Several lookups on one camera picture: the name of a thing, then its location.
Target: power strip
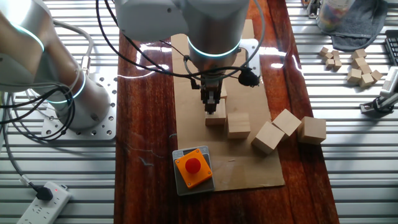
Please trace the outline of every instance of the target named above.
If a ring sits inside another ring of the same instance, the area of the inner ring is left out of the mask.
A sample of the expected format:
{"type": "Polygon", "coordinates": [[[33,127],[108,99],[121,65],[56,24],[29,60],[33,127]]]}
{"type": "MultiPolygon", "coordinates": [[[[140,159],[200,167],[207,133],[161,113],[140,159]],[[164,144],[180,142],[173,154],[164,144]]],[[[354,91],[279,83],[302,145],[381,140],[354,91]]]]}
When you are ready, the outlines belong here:
{"type": "Polygon", "coordinates": [[[35,198],[17,224],[53,224],[72,196],[64,185],[47,182],[44,187],[51,190],[53,198],[50,201],[35,198]]]}

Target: wooden block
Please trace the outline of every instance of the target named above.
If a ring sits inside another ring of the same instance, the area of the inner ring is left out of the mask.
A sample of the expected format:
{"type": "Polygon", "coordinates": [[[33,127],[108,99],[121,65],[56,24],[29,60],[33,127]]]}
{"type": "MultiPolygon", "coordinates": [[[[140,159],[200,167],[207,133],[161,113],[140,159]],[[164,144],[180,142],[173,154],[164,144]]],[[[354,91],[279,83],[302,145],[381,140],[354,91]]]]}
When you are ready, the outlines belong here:
{"type": "Polygon", "coordinates": [[[323,57],[328,53],[328,51],[329,51],[329,49],[327,49],[326,47],[323,47],[322,50],[319,52],[319,55],[321,55],[323,57]]]}
{"type": "Polygon", "coordinates": [[[246,139],[250,134],[250,120],[248,113],[228,113],[228,138],[246,139]]]}
{"type": "Polygon", "coordinates": [[[338,71],[341,68],[342,64],[340,60],[335,60],[335,66],[333,66],[334,71],[338,71]]]}
{"type": "Polygon", "coordinates": [[[356,58],[351,63],[351,66],[353,68],[359,68],[360,66],[367,65],[367,64],[368,63],[366,63],[365,58],[356,58]]]}
{"type": "Polygon", "coordinates": [[[352,54],[351,57],[352,57],[353,59],[356,59],[356,58],[360,58],[360,57],[366,58],[366,56],[368,56],[368,55],[366,54],[366,52],[365,52],[364,49],[358,49],[358,50],[356,50],[356,51],[352,54]]]}
{"type": "Polygon", "coordinates": [[[326,120],[304,117],[298,127],[298,141],[320,144],[326,139],[326,120]]]}
{"type": "Polygon", "coordinates": [[[227,97],[227,95],[226,95],[225,83],[223,83],[223,86],[221,86],[221,96],[220,96],[220,99],[226,100],[226,97],[227,97]]]}
{"type": "Polygon", "coordinates": [[[285,133],[283,131],[267,121],[251,144],[258,147],[266,154],[270,154],[276,148],[280,140],[282,140],[284,135],[285,133]]]}
{"type": "Polygon", "coordinates": [[[225,99],[220,99],[220,103],[217,105],[216,112],[214,112],[213,114],[207,114],[207,112],[205,112],[205,124],[206,126],[224,125],[225,121],[225,99]]]}
{"type": "Polygon", "coordinates": [[[374,79],[372,84],[375,84],[377,81],[379,81],[382,77],[383,74],[381,74],[379,71],[375,70],[374,72],[371,73],[372,78],[374,79]]]}
{"type": "Polygon", "coordinates": [[[272,124],[285,133],[282,139],[285,140],[299,127],[301,121],[289,110],[285,109],[275,118],[272,124]]]}
{"type": "Polygon", "coordinates": [[[347,82],[357,83],[361,80],[361,78],[362,78],[362,71],[353,68],[348,73],[347,82]]]}
{"type": "Polygon", "coordinates": [[[332,58],[333,58],[333,55],[331,53],[326,53],[324,56],[325,60],[332,59],[332,58]]]}
{"type": "Polygon", "coordinates": [[[372,73],[371,67],[368,64],[359,66],[359,69],[362,71],[362,74],[372,73]]]}
{"type": "Polygon", "coordinates": [[[340,55],[340,53],[339,53],[338,50],[332,50],[332,51],[331,51],[331,54],[332,54],[333,56],[339,56],[339,55],[340,55]]]}
{"type": "Polygon", "coordinates": [[[326,68],[332,69],[335,66],[335,61],[333,59],[326,60],[326,68]]]}
{"type": "Polygon", "coordinates": [[[372,78],[372,75],[370,73],[362,75],[361,80],[359,81],[360,87],[364,88],[369,85],[373,84],[374,79],[372,78]]]}

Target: metal slotted surface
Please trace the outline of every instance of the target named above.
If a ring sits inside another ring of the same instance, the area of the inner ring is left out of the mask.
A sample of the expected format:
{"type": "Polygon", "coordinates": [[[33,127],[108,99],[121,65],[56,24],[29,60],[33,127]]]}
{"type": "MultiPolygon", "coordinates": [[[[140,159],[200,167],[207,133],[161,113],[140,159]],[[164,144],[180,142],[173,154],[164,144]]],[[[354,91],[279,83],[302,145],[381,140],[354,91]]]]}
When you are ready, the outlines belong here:
{"type": "MultiPolygon", "coordinates": [[[[369,119],[359,111],[359,104],[373,100],[382,81],[365,91],[345,83],[349,54],[343,54],[337,73],[324,71],[317,56],[331,39],[321,35],[314,20],[308,20],[300,0],[286,0],[295,34],[302,70],[316,118],[327,120],[328,138],[323,153],[341,223],[398,223],[398,112],[381,119],[369,119]]],[[[101,36],[95,16],[95,2],[46,1],[54,19],[78,26],[91,34],[95,48],[91,72],[116,74],[118,58],[101,36]]],[[[104,29],[118,48],[119,31],[101,3],[104,29]]],[[[398,8],[389,5],[386,26],[366,51],[367,62],[383,75],[390,62],[382,46],[388,29],[398,28],[398,8]]],[[[56,28],[72,55],[81,61],[86,51],[84,37],[56,28]]],[[[26,101],[18,94],[17,102],[26,101]]],[[[24,121],[36,134],[42,130],[44,117],[32,113],[24,121]]],[[[37,185],[51,180],[65,184],[73,194],[56,223],[113,223],[115,143],[72,141],[67,145],[40,145],[8,129],[9,142],[21,169],[37,185]]],[[[7,159],[0,154],[0,224],[16,223],[34,198],[35,192],[24,187],[7,159]]]]}

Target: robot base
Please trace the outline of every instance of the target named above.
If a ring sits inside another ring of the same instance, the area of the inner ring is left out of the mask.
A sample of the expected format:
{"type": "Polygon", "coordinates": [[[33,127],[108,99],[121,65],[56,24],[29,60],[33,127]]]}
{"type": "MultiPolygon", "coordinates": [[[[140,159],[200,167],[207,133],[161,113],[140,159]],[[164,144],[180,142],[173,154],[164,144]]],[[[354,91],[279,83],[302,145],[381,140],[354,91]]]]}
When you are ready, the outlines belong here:
{"type": "MultiPolygon", "coordinates": [[[[118,103],[118,77],[116,75],[101,75],[93,73],[89,75],[90,78],[104,86],[111,98],[111,106],[105,119],[96,126],[84,130],[68,129],[67,133],[61,136],[58,140],[83,140],[83,141],[100,141],[112,140],[116,136],[116,108],[118,103]]],[[[57,117],[54,110],[47,109],[46,113],[49,116],[57,117]]],[[[61,128],[63,124],[57,119],[45,118],[42,129],[42,136],[48,136],[61,128]]]]}

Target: red emergency stop button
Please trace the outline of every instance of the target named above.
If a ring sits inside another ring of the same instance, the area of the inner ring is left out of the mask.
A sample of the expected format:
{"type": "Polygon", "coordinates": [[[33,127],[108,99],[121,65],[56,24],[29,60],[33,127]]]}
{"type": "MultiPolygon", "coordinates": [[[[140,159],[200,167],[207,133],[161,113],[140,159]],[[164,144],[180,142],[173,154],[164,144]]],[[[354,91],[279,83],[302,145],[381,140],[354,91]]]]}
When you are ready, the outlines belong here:
{"type": "Polygon", "coordinates": [[[185,168],[190,174],[196,174],[200,170],[200,162],[197,158],[191,158],[186,161],[185,168]]]}

